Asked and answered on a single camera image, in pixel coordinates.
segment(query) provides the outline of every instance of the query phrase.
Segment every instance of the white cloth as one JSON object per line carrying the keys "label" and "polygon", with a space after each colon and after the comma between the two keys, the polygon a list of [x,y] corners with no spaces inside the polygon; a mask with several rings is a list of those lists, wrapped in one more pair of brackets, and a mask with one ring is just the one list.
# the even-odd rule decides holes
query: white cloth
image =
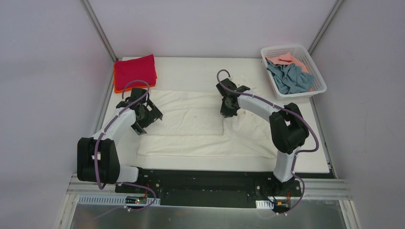
{"label": "white cloth", "polygon": [[[251,87],[244,76],[232,81]],[[145,129],[139,155],[276,158],[269,123],[243,109],[238,116],[223,118],[219,93],[151,90],[150,99],[163,113],[163,120]]]}

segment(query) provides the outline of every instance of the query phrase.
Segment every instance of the gray wall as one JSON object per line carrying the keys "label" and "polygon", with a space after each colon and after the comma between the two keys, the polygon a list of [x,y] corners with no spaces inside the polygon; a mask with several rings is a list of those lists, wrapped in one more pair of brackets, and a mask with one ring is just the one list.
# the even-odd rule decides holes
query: gray wall
{"label": "gray wall", "polygon": [[313,54],[333,165],[365,229],[405,223],[404,12],[403,0],[348,0]]}
{"label": "gray wall", "polygon": [[335,0],[91,0],[120,56],[259,58],[309,48]]}
{"label": "gray wall", "polygon": [[53,228],[112,62],[78,0],[0,2],[0,228]]}

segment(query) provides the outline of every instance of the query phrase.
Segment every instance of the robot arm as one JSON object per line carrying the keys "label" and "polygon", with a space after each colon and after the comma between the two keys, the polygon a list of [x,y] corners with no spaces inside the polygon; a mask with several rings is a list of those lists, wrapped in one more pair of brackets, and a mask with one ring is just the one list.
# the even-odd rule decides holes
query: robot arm
{"label": "robot arm", "polygon": [[[79,180],[96,182],[94,160],[98,160],[98,171],[102,183],[115,184],[117,182],[137,181],[139,169],[120,165],[116,145],[128,130],[128,127],[132,127],[138,135],[142,135],[146,133],[145,127],[158,118],[162,119],[163,114],[160,110],[150,99],[145,98],[119,114],[126,106],[140,98],[144,93],[146,93],[145,89],[133,88],[131,96],[116,106],[114,115],[101,130],[90,138],[82,137],[79,140],[77,144],[77,177]],[[102,133],[104,135],[100,140],[96,159],[94,158],[96,141]]]}
{"label": "robot arm", "polygon": [[[255,94],[246,86],[236,87],[229,79],[224,79],[221,83],[235,92]],[[269,104],[253,96],[231,93],[225,90],[220,84],[217,84],[216,87],[223,96],[221,114],[225,118],[237,115],[237,110],[242,108],[255,113],[270,123],[272,141],[278,149],[276,168],[273,172],[274,179],[272,179],[272,182],[275,182],[274,187],[276,187],[276,190],[274,191],[281,191],[281,189],[284,189],[294,181],[291,173],[294,154],[300,149],[305,143],[305,139],[309,136],[308,129],[295,116],[269,106]],[[294,103],[290,103],[284,106],[284,108],[302,116],[298,106]]]}

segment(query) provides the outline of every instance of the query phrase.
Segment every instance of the pink cloth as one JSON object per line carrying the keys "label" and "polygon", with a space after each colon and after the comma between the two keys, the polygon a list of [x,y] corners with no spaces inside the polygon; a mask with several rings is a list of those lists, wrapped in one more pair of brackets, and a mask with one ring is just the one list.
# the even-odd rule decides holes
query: pink cloth
{"label": "pink cloth", "polygon": [[273,64],[282,64],[282,65],[289,65],[294,63],[296,66],[300,66],[303,73],[309,73],[307,67],[295,58],[291,53],[286,53],[278,57],[273,58],[266,58],[268,61],[271,61]]}

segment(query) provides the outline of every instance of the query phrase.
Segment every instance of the stack of folded cloth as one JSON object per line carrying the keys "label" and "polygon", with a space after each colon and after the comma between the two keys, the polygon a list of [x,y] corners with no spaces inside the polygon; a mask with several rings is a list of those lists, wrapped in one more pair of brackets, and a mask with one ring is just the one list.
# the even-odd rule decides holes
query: stack of folded cloth
{"label": "stack of folded cloth", "polygon": [[[146,81],[151,87],[155,86],[156,79],[155,58],[152,55],[129,61],[116,61],[114,64],[114,92],[120,93],[124,87],[133,80]],[[142,82],[129,85],[125,91],[134,87],[147,87]]]}
{"label": "stack of folded cloth", "polygon": [[296,94],[312,91],[315,77],[306,66],[291,53],[267,59],[267,69],[272,73],[277,88],[282,94]]}

